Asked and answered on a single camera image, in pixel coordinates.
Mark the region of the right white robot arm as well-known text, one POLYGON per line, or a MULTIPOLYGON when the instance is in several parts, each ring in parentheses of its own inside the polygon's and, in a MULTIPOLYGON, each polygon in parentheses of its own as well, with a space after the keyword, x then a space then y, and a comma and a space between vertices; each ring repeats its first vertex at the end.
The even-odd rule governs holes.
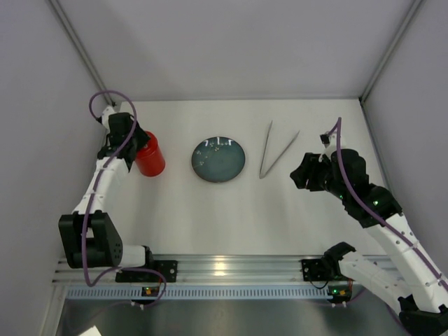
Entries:
POLYGON ((326 191, 339 199, 400 273, 399 278, 392 277, 352 245, 340 242, 321 258, 303 263, 306 280, 350 279, 362 284, 398 315, 410 335, 447 331, 447 279, 431 265, 396 199, 369 181, 366 162, 357 151, 306 153, 290 178, 298 189, 326 191))

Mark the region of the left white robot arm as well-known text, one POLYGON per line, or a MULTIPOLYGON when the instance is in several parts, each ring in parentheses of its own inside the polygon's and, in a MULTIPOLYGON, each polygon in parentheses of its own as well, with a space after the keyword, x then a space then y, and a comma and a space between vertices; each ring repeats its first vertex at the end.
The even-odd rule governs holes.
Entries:
POLYGON ((133 126, 133 116, 108 106, 99 121, 107 135, 106 143, 97 154, 92 180, 73 212, 61 216, 58 223, 66 261, 72 269, 83 267, 83 256, 89 268, 142 267, 149 258, 148 248, 124 244, 109 211, 138 151, 151 138, 137 125, 130 140, 121 148, 133 126))

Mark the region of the red cylindrical container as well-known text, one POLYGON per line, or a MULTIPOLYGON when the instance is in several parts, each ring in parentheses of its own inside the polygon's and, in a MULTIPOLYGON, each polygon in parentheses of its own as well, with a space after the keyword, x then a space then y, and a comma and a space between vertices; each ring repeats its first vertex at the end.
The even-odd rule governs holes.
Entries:
POLYGON ((146 131, 149 136, 147 144, 137 152, 136 165, 139 171, 147 177, 160 175, 165 169, 165 159, 160 149, 157 137, 146 131))

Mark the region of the blue ceramic plate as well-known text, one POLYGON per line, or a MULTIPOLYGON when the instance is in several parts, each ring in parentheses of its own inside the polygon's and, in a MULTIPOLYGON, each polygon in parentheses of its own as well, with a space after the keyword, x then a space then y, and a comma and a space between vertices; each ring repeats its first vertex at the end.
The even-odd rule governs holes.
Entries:
POLYGON ((246 154, 234 139, 213 136, 201 141, 191 155, 191 167, 202 180, 225 183, 236 178, 246 164, 246 154))

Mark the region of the right black base bracket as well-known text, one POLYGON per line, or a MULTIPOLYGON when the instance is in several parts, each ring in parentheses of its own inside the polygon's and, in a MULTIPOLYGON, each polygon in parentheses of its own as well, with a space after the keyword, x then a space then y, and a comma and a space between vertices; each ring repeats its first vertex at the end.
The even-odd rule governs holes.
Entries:
POLYGON ((332 267, 322 258, 302 259, 302 276, 305 281, 331 281, 332 267))

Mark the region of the black base bracket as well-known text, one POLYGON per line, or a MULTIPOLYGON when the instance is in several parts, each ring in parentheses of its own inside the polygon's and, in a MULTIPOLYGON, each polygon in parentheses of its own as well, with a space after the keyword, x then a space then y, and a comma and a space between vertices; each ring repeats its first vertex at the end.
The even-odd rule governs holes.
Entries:
POLYGON ((302 259, 302 276, 305 281, 331 281, 332 267, 322 258, 302 259))
POLYGON ((157 273, 160 273, 167 283, 175 283, 178 271, 177 260, 155 260, 149 266, 130 267, 118 272, 115 276, 115 282, 119 284, 143 284, 159 283, 163 279, 157 273))

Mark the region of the left black base bracket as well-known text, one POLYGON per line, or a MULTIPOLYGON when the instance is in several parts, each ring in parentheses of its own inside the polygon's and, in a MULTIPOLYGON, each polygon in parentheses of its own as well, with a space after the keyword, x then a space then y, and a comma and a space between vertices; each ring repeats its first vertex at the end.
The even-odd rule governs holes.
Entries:
POLYGON ((118 272, 115 276, 115 282, 119 284, 143 284, 159 283, 163 279, 157 273, 160 273, 167 283, 175 283, 178 271, 177 260, 155 260, 149 266, 130 267, 118 272))

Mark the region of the aluminium mounting rail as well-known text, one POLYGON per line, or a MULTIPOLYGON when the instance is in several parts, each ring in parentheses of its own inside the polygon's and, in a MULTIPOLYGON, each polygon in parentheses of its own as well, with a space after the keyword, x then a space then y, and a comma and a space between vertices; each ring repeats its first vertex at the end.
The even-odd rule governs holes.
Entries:
MULTIPOLYGON (((155 255, 162 263, 177 261, 176 284, 305 284, 302 259, 317 255, 155 255)), ((385 255, 368 255, 390 275, 400 273, 385 255)), ((54 285, 85 284, 83 271, 71 269, 65 258, 59 259, 52 276, 54 285)))

